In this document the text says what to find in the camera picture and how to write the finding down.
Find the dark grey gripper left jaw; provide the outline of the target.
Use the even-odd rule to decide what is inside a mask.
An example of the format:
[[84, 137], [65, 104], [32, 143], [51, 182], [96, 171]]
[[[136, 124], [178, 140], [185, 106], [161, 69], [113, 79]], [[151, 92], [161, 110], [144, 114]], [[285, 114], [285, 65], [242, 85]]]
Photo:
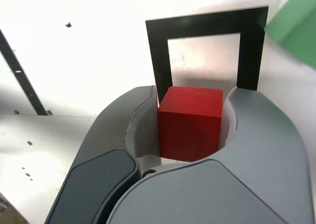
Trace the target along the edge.
[[142, 175], [138, 159], [159, 156], [157, 89], [134, 88], [95, 119], [48, 214], [48, 224], [104, 224]]

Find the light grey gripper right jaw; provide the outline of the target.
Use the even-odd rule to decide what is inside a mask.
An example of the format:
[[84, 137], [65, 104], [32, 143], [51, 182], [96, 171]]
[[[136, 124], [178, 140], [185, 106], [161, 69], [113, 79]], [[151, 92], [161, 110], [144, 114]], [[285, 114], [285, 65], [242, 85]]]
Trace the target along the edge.
[[237, 125], [230, 142], [202, 160], [136, 183], [110, 224], [308, 224], [307, 150], [292, 121], [258, 91], [228, 98]]

